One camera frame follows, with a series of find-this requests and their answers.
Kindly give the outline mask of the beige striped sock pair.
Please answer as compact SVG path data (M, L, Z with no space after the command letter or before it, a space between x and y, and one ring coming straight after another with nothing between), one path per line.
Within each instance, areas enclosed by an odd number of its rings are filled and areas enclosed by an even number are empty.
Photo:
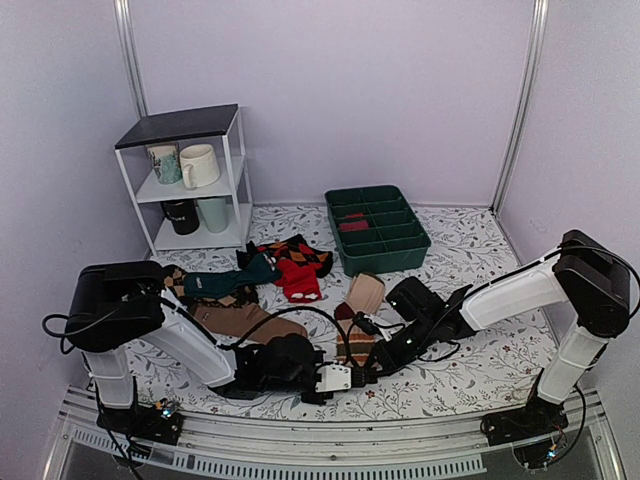
M334 310L334 318L344 330L347 343L342 335L336 337L336 359L347 362L347 349L359 364L363 364L373 349L377 335L373 326L367 323L376 315L385 297L384 282L370 273L360 273L352 278L349 290L342 303Z

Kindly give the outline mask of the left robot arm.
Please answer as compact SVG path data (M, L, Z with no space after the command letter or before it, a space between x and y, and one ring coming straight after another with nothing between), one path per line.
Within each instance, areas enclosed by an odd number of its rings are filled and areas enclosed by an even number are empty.
M146 408L125 347L142 340L168 354L217 395L252 400L265 391L293 390L306 403L322 404L338 391L371 382L368 371L348 359L326 362L299 334L266 344L250 343L253 328L238 341L217 341L179 302L153 261L92 265L79 274L63 337L85 356L102 403L128 434L148 426Z

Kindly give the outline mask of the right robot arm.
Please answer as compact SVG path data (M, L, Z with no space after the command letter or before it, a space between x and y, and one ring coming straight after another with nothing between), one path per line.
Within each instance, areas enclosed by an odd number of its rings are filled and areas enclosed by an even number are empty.
M611 340L619 337L639 311L631 292L639 274L621 256L580 230L566 232L560 244L518 269L480 286L466 285L442 298L415 277L397 284L387 300L406 325L379 341L371 361L388 376L416 361L436 342L452 342L487 331L529 312L564 312L571 324L542 368L517 415L517 427L537 436L556 417L581 377Z

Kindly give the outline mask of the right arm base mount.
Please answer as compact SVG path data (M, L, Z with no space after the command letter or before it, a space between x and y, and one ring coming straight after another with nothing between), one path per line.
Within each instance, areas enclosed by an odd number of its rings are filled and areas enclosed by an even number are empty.
M559 432L568 425L563 404L534 398L523 407L484 415L480 431L495 446Z

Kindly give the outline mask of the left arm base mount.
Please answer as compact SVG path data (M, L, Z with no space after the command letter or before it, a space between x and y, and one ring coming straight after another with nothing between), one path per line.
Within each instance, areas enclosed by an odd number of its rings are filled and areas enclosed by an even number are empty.
M107 408L99 404L97 426L127 438L176 446L184 417L177 408L164 403L158 408L133 403L128 409Z

